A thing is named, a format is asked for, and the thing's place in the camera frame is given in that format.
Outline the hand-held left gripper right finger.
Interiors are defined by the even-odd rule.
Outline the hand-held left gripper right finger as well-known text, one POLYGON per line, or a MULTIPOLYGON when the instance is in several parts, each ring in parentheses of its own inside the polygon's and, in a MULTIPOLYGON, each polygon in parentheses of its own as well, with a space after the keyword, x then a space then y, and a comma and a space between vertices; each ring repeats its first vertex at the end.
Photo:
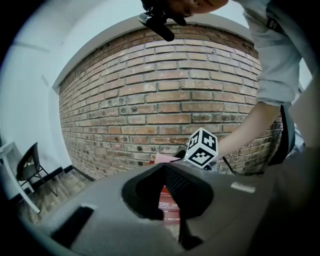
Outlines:
POLYGON ((274 165, 262 177, 198 172, 166 164, 180 208, 180 239, 169 256, 315 256, 318 169, 274 165))

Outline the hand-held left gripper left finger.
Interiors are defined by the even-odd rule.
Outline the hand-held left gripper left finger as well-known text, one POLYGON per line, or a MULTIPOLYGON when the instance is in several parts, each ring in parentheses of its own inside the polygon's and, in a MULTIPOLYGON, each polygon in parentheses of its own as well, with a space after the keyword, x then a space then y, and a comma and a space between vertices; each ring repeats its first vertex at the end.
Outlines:
POLYGON ((87 206, 93 213, 72 243, 72 251, 85 256, 178 255, 181 246, 164 222, 138 217, 122 199, 125 182, 148 169, 145 165, 91 182, 46 215, 42 230, 53 235, 78 207, 87 206))

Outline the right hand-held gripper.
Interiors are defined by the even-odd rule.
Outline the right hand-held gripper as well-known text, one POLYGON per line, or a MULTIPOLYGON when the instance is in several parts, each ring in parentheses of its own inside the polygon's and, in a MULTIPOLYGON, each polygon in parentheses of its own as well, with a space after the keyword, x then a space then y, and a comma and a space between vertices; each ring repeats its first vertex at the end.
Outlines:
POLYGON ((200 170, 213 170, 218 157, 218 139, 201 127, 190 136, 188 144, 175 157, 175 163, 200 170))

